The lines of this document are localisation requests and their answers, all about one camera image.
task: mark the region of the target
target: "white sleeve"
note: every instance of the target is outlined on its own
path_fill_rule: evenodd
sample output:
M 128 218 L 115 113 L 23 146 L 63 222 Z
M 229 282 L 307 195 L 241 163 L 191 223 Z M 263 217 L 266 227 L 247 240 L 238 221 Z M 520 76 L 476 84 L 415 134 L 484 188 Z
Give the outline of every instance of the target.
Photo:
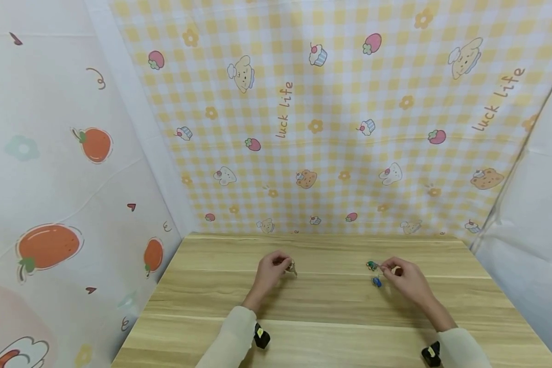
M 255 332 L 256 314 L 245 307 L 234 307 L 196 368 L 239 367 L 251 348 Z
M 485 352 L 467 330 L 440 332 L 438 341 L 444 368 L 491 368 Z

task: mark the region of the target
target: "checkered fabric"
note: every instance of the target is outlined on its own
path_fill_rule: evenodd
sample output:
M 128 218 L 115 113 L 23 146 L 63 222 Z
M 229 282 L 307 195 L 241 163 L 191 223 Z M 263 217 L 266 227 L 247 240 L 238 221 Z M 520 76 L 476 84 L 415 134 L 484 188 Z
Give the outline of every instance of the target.
M 550 0 L 112 8 L 206 232 L 470 243 L 552 87 Z

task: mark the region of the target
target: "wood grain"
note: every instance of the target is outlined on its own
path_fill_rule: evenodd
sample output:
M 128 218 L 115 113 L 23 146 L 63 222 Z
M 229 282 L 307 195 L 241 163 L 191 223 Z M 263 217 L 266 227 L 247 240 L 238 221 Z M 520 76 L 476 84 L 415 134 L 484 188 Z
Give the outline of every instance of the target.
M 438 299 L 469 329 L 493 367 L 552 367 L 552 355 L 461 241 L 451 238 L 191 234 L 183 240 L 113 368 L 194 367 L 241 303 L 258 261 L 283 249 L 286 275 L 259 318 L 272 340 L 241 367 L 425 367 L 436 340 L 424 316 L 367 260 L 415 261 Z

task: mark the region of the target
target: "small figurine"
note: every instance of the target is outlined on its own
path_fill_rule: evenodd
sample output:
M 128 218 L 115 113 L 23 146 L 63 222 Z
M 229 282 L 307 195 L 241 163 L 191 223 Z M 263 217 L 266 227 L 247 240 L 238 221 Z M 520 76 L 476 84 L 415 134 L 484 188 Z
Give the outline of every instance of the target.
M 377 264 L 376 262 L 374 262 L 374 261 L 368 261 L 368 262 L 366 262 L 366 266 L 368 266 L 368 269 L 369 269 L 370 271 L 374 271 L 374 270 L 376 270 L 376 268 L 378 268 L 378 264 Z
M 296 273 L 296 268 L 294 267 L 294 260 L 292 260 L 289 266 L 286 267 L 286 270 L 288 272 L 292 272 L 295 276 L 298 276 L 298 274 Z
M 378 277 L 372 278 L 372 283 L 376 285 L 376 287 L 383 287 L 383 283 L 380 282 L 380 279 Z

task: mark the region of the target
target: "left hand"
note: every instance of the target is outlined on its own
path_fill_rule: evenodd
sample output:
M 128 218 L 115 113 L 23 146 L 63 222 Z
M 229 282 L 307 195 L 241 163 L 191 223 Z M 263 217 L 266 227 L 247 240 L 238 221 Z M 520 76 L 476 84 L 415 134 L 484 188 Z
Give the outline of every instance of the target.
M 285 270 L 292 263 L 292 258 L 282 251 L 275 251 L 266 255 L 258 264 L 256 280 L 242 306 L 258 313 L 262 300 L 277 285 Z

